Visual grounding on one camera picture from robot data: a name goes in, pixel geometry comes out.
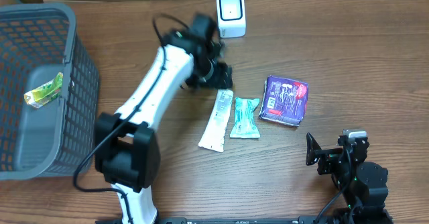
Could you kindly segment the purple snack package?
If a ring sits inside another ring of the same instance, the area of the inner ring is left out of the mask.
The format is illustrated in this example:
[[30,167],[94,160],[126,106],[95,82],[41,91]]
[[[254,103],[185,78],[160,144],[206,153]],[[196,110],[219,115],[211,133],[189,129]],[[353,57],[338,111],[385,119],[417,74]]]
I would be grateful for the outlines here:
[[308,93],[307,82],[272,75],[267,77],[259,118],[298,127],[306,113]]

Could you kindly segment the teal candy wrapper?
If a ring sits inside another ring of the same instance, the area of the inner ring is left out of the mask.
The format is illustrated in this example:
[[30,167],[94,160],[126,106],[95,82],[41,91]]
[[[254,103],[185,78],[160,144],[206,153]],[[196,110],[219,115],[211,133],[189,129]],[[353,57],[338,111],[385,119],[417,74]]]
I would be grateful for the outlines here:
[[235,98],[234,126],[230,138],[259,139],[260,133],[254,121],[254,111],[259,99]]

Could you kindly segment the white tube gold cap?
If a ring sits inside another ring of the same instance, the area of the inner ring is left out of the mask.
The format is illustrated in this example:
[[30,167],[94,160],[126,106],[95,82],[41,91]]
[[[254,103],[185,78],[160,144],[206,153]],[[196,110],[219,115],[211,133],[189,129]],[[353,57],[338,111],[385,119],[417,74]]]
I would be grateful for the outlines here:
[[224,152],[225,134],[231,114],[232,90],[218,90],[212,113],[198,146],[216,152]]

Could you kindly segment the green yellow drink carton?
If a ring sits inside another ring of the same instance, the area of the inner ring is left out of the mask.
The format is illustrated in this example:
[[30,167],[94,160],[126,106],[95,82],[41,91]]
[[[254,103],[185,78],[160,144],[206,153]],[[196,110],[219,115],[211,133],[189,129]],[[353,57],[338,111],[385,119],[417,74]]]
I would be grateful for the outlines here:
[[59,72],[49,82],[26,92],[23,95],[25,103],[39,109],[56,99],[61,93],[63,77],[64,75]]

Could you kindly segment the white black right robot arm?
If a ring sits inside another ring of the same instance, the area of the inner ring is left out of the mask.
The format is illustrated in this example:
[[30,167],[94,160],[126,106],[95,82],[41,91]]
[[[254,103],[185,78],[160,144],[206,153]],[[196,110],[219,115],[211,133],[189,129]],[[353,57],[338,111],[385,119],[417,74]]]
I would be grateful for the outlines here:
[[388,169],[366,161],[369,140],[363,129],[345,129],[337,148],[323,150],[306,134],[306,165],[318,165],[329,174],[339,192],[312,220],[313,223],[392,223],[385,210]]

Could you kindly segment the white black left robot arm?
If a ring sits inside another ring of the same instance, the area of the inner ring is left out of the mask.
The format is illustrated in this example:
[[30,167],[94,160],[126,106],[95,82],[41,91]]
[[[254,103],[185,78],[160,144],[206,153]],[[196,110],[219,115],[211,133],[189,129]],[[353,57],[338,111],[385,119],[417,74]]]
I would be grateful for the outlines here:
[[224,44],[213,40],[216,21],[197,13],[190,25],[159,35],[154,63],[130,98],[95,124],[95,168],[111,184],[123,212],[116,223],[155,223],[151,185],[160,168],[156,131],[176,91],[231,89],[232,68],[219,61]]

